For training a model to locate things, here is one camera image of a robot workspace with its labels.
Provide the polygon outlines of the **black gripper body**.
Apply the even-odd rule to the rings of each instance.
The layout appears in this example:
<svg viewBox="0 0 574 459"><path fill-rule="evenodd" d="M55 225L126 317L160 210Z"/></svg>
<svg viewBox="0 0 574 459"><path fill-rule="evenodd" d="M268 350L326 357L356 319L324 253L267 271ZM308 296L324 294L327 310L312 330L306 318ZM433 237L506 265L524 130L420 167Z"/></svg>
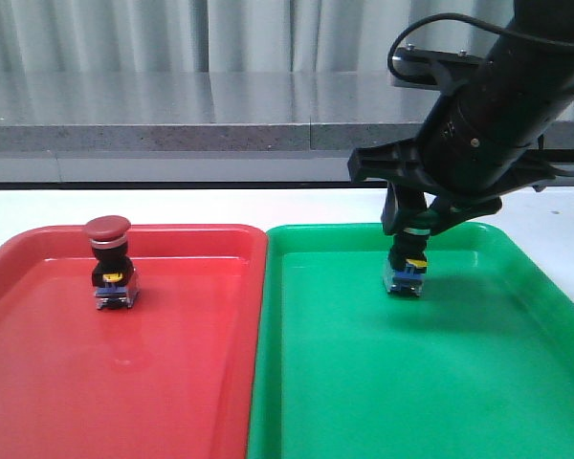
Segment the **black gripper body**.
<svg viewBox="0 0 574 459"><path fill-rule="evenodd" d="M461 90L416 137L355 149L349 176L464 200L505 194L551 179L524 155L555 117L555 92Z"/></svg>

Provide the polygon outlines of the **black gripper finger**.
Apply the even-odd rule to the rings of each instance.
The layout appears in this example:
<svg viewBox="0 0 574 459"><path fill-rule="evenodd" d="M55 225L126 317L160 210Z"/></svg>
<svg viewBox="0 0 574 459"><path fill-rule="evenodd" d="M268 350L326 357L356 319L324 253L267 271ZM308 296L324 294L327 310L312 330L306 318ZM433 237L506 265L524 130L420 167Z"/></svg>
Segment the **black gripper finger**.
<svg viewBox="0 0 574 459"><path fill-rule="evenodd" d="M402 232L413 236L428 236L429 229L423 223L416 222L418 215L427 208L422 191L388 183L381 216L384 234L396 235Z"/></svg>
<svg viewBox="0 0 574 459"><path fill-rule="evenodd" d="M425 233L434 236L475 218L496 214L501 208L499 197L476 204L456 204L436 197L427 210Z"/></svg>

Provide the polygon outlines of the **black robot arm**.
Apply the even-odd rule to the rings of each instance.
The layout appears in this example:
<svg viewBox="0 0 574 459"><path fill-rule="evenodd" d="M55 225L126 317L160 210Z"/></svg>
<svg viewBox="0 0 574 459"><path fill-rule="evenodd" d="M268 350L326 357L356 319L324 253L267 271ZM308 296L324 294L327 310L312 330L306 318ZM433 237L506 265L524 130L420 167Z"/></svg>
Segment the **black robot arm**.
<svg viewBox="0 0 574 459"><path fill-rule="evenodd" d="M354 150L355 182L387 183L383 230L438 234L497 212L501 197L552 180L541 138L574 100L574 1L518 1L483 58L405 48L387 67L398 80L437 89L411 139Z"/></svg>

